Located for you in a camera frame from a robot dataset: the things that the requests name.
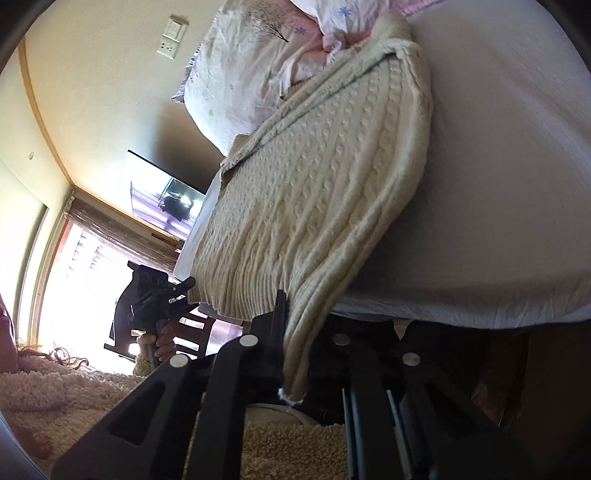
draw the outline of mattress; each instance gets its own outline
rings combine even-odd
[[[446,0],[409,20],[431,66],[425,175],[335,313],[479,328],[590,318],[591,74],[535,0]],[[178,278],[217,191],[218,176]]]

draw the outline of curtain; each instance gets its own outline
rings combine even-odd
[[[172,245],[159,244],[76,197],[66,209],[66,218],[117,249],[132,262],[173,274],[178,253]]]

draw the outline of electrical socket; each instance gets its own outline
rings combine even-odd
[[[174,60],[174,56],[177,54],[178,50],[178,42],[174,41],[172,38],[168,38],[165,36],[160,37],[160,45],[158,46],[158,53],[168,57],[171,60]]]

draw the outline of fluffy beige fabric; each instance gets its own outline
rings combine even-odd
[[[430,119],[426,60],[406,20],[390,11],[222,168],[190,300],[251,319],[272,310],[284,289],[288,398],[303,397],[324,319],[413,196]]]
[[[21,369],[0,374],[0,407],[13,429],[49,439],[49,458],[33,455],[47,475],[62,453],[143,380],[74,371],[39,357],[22,358]],[[260,412],[255,417],[262,418]],[[246,425],[241,478],[345,480],[344,428],[290,423]]]

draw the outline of white bed sheet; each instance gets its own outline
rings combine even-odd
[[[591,75],[535,0],[410,18],[431,66],[421,186],[335,312],[508,328],[591,318]],[[190,274],[219,175],[178,259]]]

